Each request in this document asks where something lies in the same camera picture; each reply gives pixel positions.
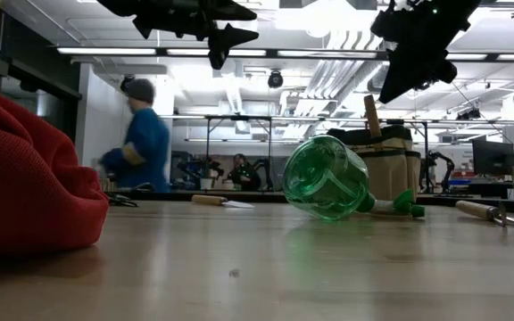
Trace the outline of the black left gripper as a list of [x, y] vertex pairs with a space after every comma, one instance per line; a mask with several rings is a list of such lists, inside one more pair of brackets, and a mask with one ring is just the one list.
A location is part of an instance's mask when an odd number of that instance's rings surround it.
[[149, 38], [153, 30], [168, 31], [178, 38], [191, 35], [204, 40], [208, 37], [211, 67], [220, 70], [232, 47], [257, 39], [259, 33], [230, 24], [217, 29], [213, 20], [253, 21], [257, 14], [234, 0], [212, 0], [211, 20], [205, 5], [205, 0], [139, 0], [132, 22], [144, 39]]

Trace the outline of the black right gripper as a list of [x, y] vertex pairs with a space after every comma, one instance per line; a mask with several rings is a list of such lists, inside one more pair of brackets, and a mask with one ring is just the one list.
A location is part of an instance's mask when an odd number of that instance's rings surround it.
[[390, 0], [378, 13], [370, 31], [395, 48], [387, 51], [389, 68], [378, 100], [388, 104], [431, 79], [451, 84], [457, 68], [446, 48], [461, 31], [482, 0]]

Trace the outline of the beige canvas gardening bag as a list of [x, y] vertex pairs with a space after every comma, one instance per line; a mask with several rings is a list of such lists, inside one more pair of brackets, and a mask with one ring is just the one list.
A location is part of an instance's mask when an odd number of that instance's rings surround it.
[[372, 136], [368, 129], [345, 131], [333, 128], [327, 134], [339, 139], [362, 158], [368, 167], [369, 191], [377, 199], [393, 201], [410, 190], [410, 200], [417, 200], [421, 155], [413, 149], [411, 132], [407, 128], [381, 128], [380, 136]]

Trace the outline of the wooden-handled garden fork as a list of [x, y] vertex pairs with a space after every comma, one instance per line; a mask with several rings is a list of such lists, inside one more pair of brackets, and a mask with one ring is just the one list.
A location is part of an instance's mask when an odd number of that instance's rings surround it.
[[478, 202], [457, 201], [455, 207], [470, 216], [493, 222], [499, 226], [514, 225], [514, 217], [508, 214], [504, 202], [492, 206]]

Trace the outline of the wooden-handled garden trowel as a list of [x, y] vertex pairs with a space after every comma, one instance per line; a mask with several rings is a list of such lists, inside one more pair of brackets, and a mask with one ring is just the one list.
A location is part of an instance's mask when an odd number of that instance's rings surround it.
[[252, 204], [249, 204], [246, 202], [230, 201], [225, 197], [213, 196], [213, 195], [195, 194], [192, 196], [191, 201], [194, 203], [198, 203], [198, 204], [229, 207], [229, 208], [239, 208], [239, 209], [253, 209], [254, 208], [254, 206]]

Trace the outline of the red knit glove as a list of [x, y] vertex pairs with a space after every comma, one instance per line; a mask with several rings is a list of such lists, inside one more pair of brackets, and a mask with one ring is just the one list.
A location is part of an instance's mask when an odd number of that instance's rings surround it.
[[0, 256], [96, 243], [109, 201], [73, 142], [0, 95]]

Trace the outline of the large black computer monitor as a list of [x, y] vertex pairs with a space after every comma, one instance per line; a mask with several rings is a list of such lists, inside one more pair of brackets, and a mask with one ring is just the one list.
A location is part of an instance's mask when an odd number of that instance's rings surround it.
[[512, 144], [473, 140], [473, 166], [479, 175], [511, 175], [514, 168]]

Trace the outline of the black overhead light bar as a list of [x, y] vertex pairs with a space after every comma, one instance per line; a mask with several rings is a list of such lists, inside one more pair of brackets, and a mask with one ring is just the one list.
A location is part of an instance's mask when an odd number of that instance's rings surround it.
[[[57, 47], [60, 54], [72, 56], [105, 57], [186, 57], [208, 56], [207, 48], [167, 48], [167, 47]], [[304, 60], [358, 60], [386, 61], [386, 51], [374, 50], [315, 50], [315, 49], [230, 49], [230, 57], [264, 59], [304, 59]], [[453, 62], [500, 62], [514, 63], [514, 53], [448, 53], [448, 61]]]

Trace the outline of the green plastic spray bottle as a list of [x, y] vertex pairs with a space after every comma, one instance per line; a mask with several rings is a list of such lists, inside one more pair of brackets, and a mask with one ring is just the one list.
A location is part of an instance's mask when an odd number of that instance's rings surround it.
[[369, 190], [369, 167], [333, 136], [314, 136], [296, 148], [286, 163], [285, 197], [316, 218], [336, 221], [352, 214], [423, 218], [425, 208], [413, 203], [411, 189], [391, 201]]

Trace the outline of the walking person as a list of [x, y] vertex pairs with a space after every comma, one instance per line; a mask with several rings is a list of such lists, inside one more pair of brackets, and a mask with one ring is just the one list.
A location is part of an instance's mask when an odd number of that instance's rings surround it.
[[164, 168], [170, 131], [153, 109], [153, 83], [136, 78], [128, 82], [126, 95], [132, 113], [127, 134], [122, 146], [105, 153], [99, 163], [119, 188], [130, 190], [147, 184], [156, 193], [167, 193], [170, 187]]

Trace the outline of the seated person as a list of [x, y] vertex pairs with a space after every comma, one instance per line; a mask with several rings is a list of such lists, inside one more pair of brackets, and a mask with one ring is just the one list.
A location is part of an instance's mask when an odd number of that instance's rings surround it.
[[234, 168], [229, 172], [228, 178], [235, 185], [240, 186], [243, 192], [257, 192], [261, 188], [261, 178], [254, 167], [242, 153], [234, 156]]

